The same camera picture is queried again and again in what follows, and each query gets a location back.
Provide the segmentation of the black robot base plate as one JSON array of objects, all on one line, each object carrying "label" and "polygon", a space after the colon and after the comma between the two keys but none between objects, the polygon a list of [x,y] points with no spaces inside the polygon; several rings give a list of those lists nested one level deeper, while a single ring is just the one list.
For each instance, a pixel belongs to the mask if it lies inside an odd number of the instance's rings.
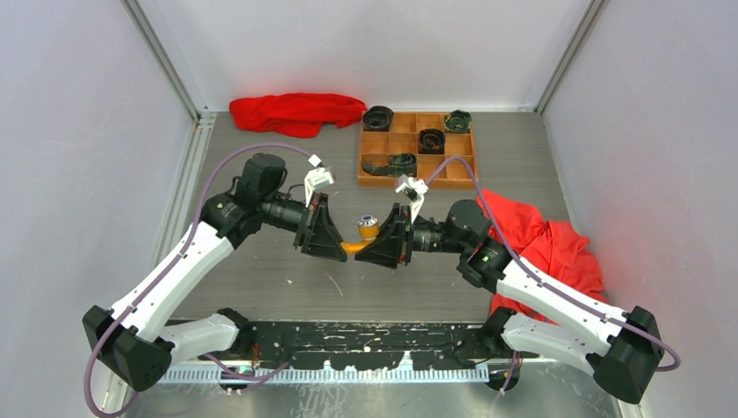
[{"label": "black robot base plate", "polygon": [[414,371],[468,369],[508,360],[512,352],[487,346],[481,325],[464,322],[257,321],[247,348],[212,355],[225,361],[283,363],[296,370],[392,370],[408,355]]}]

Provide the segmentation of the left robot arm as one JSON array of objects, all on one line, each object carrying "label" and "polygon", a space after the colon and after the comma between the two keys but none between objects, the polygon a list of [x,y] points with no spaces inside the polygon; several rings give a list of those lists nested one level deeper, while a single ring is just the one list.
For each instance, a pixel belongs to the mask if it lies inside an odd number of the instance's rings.
[{"label": "left robot arm", "polygon": [[111,308],[91,307],[83,317],[97,359],[130,388],[143,392],[181,361],[205,354],[234,360],[253,354],[255,326],[231,308],[203,319],[168,326],[173,311],[217,264],[262,225],[294,233],[293,245],[314,257],[345,262],[342,238],[321,190],[334,176],[319,158],[304,178],[305,198],[281,192],[285,161],[256,153],[226,191],[207,199],[180,243],[131,292]]}]

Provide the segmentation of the orange plastic faucet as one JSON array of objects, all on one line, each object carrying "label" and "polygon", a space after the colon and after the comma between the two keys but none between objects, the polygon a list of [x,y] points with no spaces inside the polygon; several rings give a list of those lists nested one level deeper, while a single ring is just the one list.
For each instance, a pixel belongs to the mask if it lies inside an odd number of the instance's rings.
[{"label": "orange plastic faucet", "polygon": [[372,215],[364,215],[357,222],[360,241],[342,242],[341,247],[347,254],[355,254],[372,244],[379,235],[379,222]]}]

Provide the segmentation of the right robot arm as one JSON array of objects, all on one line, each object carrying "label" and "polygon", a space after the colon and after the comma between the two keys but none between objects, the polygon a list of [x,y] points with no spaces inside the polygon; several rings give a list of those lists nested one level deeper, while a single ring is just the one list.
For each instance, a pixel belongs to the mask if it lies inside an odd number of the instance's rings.
[{"label": "right robot arm", "polygon": [[535,320],[509,307],[493,310],[483,326],[484,349],[502,358],[511,351],[540,354],[590,375],[608,394],[641,402],[663,359],[656,318],[636,306],[630,311],[580,293],[509,251],[489,230],[490,219],[472,199],[450,207],[446,219],[413,217],[396,204],[354,258],[396,268],[416,252],[456,253],[462,278],[473,287],[515,300],[542,314]]}]

